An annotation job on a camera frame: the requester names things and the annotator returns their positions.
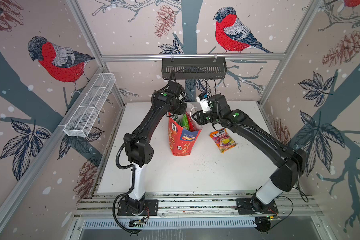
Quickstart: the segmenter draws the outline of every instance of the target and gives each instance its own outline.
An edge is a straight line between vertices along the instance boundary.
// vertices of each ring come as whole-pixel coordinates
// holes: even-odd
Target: white wire basket
[[[68,136],[88,136],[115,81],[115,76],[112,73],[99,74],[95,83],[86,93],[79,107],[64,127],[64,132]]]

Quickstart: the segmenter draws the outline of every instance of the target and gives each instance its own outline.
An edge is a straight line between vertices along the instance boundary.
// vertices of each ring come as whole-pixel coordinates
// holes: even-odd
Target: mounting plate
[[[127,204],[125,201],[121,201],[119,210],[117,211],[117,215],[119,217],[122,216],[134,216],[132,212],[127,208]],[[157,216],[157,208],[158,208],[158,200],[145,200],[144,201],[144,208],[147,207],[149,209],[150,216]],[[148,213],[144,209],[143,212],[139,216],[147,216]]]
[[[236,206],[240,207],[237,209],[239,212],[239,215],[252,215],[254,214],[254,211],[251,209],[251,199],[250,198],[242,198],[242,199],[236,199]],[[272,200],[272,202],[269,204],[269,208],[275,212],[279,213],[279,210],[277,209],[277,206],[275,204],[275,200]],[[270,214],[274,215],[274,213],[270,211],[269,209],[265,210],[262,214]]]

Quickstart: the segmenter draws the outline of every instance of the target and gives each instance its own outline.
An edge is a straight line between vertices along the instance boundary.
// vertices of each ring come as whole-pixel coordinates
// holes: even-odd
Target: wallpaper
[[[360,239],[360,1],[324,2],[264,108],[337,238]]]
[[[178,80],[186,90],[186,101],[195,101],[201,92],[208,95],[221,93],[227,101],[259,100],[278,60],[227,61],[224,79]],[[166,84],[162,78],[161,61],[156,62],[109,62],[107,66],[115,74],[124,102],[149,102],[154,90]]]
[[[0,206],[96,69],[65,1],[0,0]]]
[[[120,110],[111,93],[88,137],[64,135],[0,239],[65,237],[80,199],[92,194]]]
[[[79,4],[101,53],[117,55],[284,52],[309,2],[80,0]],[[177,49],[167,46],[174,37]]]

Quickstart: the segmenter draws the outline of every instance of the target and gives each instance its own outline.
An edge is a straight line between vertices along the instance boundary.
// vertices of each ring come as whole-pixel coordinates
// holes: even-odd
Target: black metal basket
[[[225,58],[163,58],[161,72],[169,80],[171,71],[176,79],[222,79],[227,65]]]

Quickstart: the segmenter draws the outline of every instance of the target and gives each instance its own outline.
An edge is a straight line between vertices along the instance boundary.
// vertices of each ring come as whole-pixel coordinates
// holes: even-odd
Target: bird head
[[[217,20],[217,22],[221,23],[221,21],[228,15],[236,15],[236,11],[233,7],[223,7],[220,8],[215,17],[213,18],[214,20]]]
[[[48,41],[45,38],[43,38],[42,36],[35,36],[29,41],[28,51],[29,51],[29,56],[31,57],[31,59],[33,61],[36,59],[39,61],[44,60],[43,52],[42,52],[41,48],[47,42]]]

